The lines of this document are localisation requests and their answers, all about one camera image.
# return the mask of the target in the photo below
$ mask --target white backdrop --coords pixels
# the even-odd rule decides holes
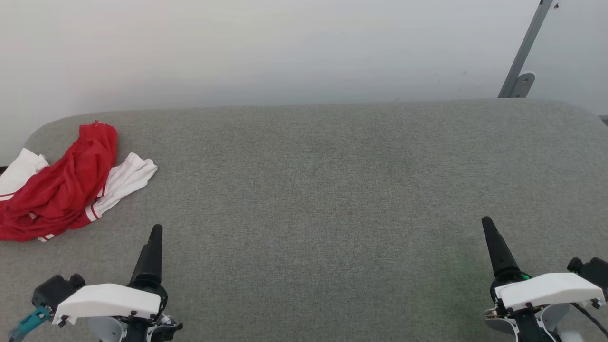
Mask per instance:
[[[537,5],[0,0],[0,165],[93,111],[496,97]]]
[[[608,1],[553,0],[522,72],[529,98],[555,99],[608,115]]]

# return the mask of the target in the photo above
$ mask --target black cable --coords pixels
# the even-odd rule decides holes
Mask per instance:
[[[593,318],[593,316],[589,312],[587,312],[587,310],[583,309],[577,303],[571,303],[571,304],[572,304],[572,306],[577,308],[580,312],[582,312],[582,314],[585,315],[591,322],[593,322],[596,326],[598,326],[598,328],[600,330],[602,330],[602,332],[604,333],[606,338],[608,338],[608,330],[606,330],[606,328],[604,328],[597,319]]]

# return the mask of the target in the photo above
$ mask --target gray metal bar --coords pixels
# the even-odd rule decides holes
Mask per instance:
[[[542,22],[543,20],[545,20],[547,12],[549,12],[552,3],[553,0],[541,0],[541,3],[538,4],[536,13],[534,13],[534,16],[532,17],[532,22],[530,22],[530,26],[528,27],[526,35],[523,36],[523,41],[521,46],[519,46],[519,51],[517,51],[517,55],[515,56],[513,64],[511,65],[511,69],[506,75],[505,82],[503,83],[502,89],[498,94],[499,98],[511,96],[513,88],[515,87],[515,83],[517,82],[519,73],[522,71],[523,63],[526,62],[526,58],[530,53],[530,49],[532,48],[534,39],[536,39],[536,35],[541,29]]]

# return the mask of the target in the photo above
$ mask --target red stripe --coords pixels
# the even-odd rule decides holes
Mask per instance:
[[[97,216],[97,213],[95,213],[95,209],[93,209],[93,204],[95,204],[95,203],[91,203],[91,212],[93,213],[93,216],[95,217],[95,219],[99,220],[99,216]]]

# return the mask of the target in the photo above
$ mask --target robotic arm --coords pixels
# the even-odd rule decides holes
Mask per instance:
[[[10,331],[9,342],[19,342],[46,321],[63,327],[66,322],[89,318],[89,327],[103,342],[164,342],[183,327],[165,316],[167,292],[161,286],[162,226],[155,225],[127,286],[87,286],[74,274],[69,281],[56,275],[34,290],[36,310]]]
[[[482,225],[495,277],[490,296],[496,307],[485,312],[490,328],[514,335],[516,342],[568,342],[566,336],[558,335],[556,326],[572,304],[608,337],[599,322],[577,304],[591,302],[599,309],[606,303],[607,262],[594,257],[583,264],[574,258],[567,267],[571,273],[532,278],[519,269],[492,220],[484,217]]]

